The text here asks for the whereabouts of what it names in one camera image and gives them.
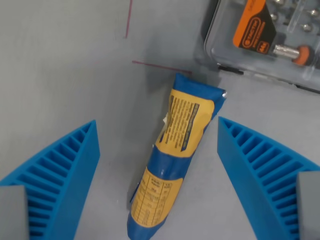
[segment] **tape mark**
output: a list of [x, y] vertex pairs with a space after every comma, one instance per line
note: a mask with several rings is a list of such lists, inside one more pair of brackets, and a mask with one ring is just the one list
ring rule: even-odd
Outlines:
[[128, 13], [128, 19], [126, 21], [126, 30], [125, 30], [125, 36], [124, 38], [127, 39], [129, 35], [129, 28], [130, 28], [130, 20], [131, 20], [131, 11], [132, 11], [132, 3], [133, 0], [130, 0], [130, 5], [129, 5], [129, 13]]
[[132, 63], [133, 64], [141, 64], [141, 65], [145, 65], [145, 66], [149, 66], [149, 67], [166, 69], [166, 70], [171, 70], [171, 71], [175, 71], [175, 72], [181, 72], [181, 73], [192, 75], [192, 71], [188, 71], [188, 70], [184, 70], [184, 69], [179, 69], [179, 68], [174, 68], [174, 67], [169, 67], [169, 66], [156, 65], [156, 64], [146, 63], [146, 62], [136, 61], [136, 60], [133, 60]]

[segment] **gray table surface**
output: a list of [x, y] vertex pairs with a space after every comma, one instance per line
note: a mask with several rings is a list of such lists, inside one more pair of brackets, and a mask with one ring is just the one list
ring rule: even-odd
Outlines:
[[[76, 240], [127, 240], [128, 198], [163, 126], [174, 71], [228, 91], [220, 116], [320, 164], [319, 97], [199, 65], [209, 0], [10, 0], [0, 3], [0, 178], [97, 120], [101, 158]], [[154, 240], [253, 240], [217, 155], [217, 118]]]

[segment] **clear plastic box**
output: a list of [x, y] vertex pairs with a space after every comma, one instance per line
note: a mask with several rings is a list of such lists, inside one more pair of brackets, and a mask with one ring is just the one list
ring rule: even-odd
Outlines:
[[[261, 4], [265, 5], [264, 15], [263, 11], [254, 15], [252, 8]], [[247, 25], [243, 25], [243, 20], [249, 17]], [[235, 35], [244, 27], [239, 47], [235, 45]], [[260, 41], [263, 34], [273, 40]], [[319, 39], [319, 0], [219, 0], [204, 49], [223, 66], [319, 91]], [[256, 51], [244, 48], [247, 43], [252, 44], [251, 48], [255, 46]], [[265, 49], [262, 45], [267, 45], [266, 52], [257, 52]]]

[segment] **orange label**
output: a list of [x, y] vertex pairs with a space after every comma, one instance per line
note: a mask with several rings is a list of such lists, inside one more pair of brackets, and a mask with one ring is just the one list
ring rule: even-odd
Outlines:
[[242, 41], [244, 48], [250, 48], [254, 44], [254, 40], [259, 32], [262, 20], [259, 17], [254, 17], [259, 14], [266, 4], [266, 0], [248, 0], [239, 25], [233, 37], [233, 44], [240, 47]]

